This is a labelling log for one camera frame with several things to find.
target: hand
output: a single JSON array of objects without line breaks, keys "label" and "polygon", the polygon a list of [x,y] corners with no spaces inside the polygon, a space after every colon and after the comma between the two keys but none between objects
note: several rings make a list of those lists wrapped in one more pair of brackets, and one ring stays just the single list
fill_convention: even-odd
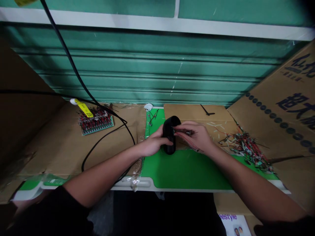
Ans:
[{"label": "hand", "polygon": [[163,135],[163,125],[159,129],[151,134],[146,140],[137,144],[137,148],[142,157],[152,156],[158,152],[161,145],[166,144],[172,146],[173,143],[168,140],[168,138],[162,138]]},{"label": "hand", "polygon": [[209,155],[209,150],[216,147],[203,124],[194,121],[184,121],[181,125],[174,127],[174,129],[185,132],[191,131],[190,136],[184,132],[176,132],[174,136],[180,137],[197,152]]}]

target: red wire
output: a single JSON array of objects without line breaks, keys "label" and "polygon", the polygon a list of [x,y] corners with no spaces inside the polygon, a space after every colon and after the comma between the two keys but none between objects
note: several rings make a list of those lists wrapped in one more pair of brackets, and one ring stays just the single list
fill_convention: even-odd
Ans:
[{"label": "red wire", "polygon": [[195,145],[193,145],[188,139],[186,139],[182,134],[177,133],[179,136],[181,136],[182,138],[184,138],[187,142],[189,142],[191,144],[191,146],[193,146],[196,150],[199,150],[199,148],[197,148]]},{"label": "red wire", "polygon": [[[215,127],[215,126],[214,126],[214,128],[216,128],[216,129],[217,129],[217,127]],[[221,131],[220,131],[220,130],[218,130],[218,129],[217,129],[217,131],[219,131],[220,133],[224,133],[224,132],[221,132]],[[224,133],[224,134],[226,134],[226,135],[227,135],[227,133]]]}]

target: wrist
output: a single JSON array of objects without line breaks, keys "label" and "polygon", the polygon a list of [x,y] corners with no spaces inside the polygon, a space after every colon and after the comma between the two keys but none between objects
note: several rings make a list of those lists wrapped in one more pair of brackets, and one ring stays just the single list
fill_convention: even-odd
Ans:
[{"label": "wrist", "polygon": [[207,157],[209,157],[210,159],[212,159],[214,156],[216,156],[218,154],[218,152],[221,151],[221,148],[219,148],[217,145],[215,144],[211,144],[209,145],[209,147],[207,148],[207,150],[205,151],[205,155]]},{"label": "wrist", "polygon": [[130,149],[130,152],[131,152],[131,156],[132,158],[134,158],[135,160],[143,157],[143,151],[142,151],[142,148],[141,148],[141,143],[138,143],[136,145],[133,145],[131,146],[129,149]]}]

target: dark floor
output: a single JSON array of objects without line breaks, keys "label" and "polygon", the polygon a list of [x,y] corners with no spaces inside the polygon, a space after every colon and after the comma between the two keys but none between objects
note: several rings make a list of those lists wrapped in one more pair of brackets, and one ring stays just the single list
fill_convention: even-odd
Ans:
[{"label": "dark floor", "polygon": [[88,219],[99,236],[205,233],[209,225],[222,231],[213,194],[166,192],[164,197],[159,199],[155,192],[110,191]]}]

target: white beam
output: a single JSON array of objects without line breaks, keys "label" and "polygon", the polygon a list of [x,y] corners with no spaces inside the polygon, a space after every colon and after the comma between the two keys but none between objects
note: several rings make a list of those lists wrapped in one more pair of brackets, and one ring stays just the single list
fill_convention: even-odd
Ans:
[{"label": "white beam", "polygon": [[[50,12],[57,25],[157,30],[297,41],[311,41],[315,38],[314,29],[307,27],[274,26],[61,10],[51,10]],[[0,7],[0,21],[50,24],[44,10],[41,9]]]}]

